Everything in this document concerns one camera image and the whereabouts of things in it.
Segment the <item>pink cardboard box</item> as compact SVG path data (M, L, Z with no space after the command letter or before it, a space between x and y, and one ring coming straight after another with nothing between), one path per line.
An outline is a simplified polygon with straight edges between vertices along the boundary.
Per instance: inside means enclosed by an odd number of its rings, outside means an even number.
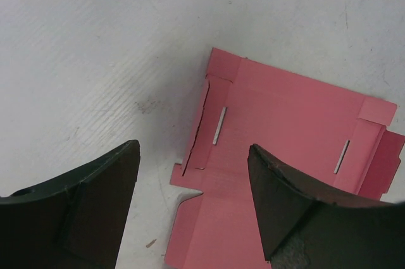
M258 144L318 180L371 199L389 191L404 136L397 106L214 48L192 133L171 184L180 203L165 255L174 268L267 268L247 158Z

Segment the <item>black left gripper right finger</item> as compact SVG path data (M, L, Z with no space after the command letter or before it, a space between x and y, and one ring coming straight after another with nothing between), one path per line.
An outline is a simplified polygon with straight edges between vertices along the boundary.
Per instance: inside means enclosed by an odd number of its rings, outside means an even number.
M254 144L248 172L272 268L403 268L404 204L368 199L301 172Z

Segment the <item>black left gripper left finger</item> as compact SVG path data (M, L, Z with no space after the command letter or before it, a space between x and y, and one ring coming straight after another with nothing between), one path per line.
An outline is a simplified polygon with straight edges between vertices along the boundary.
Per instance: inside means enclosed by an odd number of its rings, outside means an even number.
M114 268L140 164L127 141L1 198L2 268Z

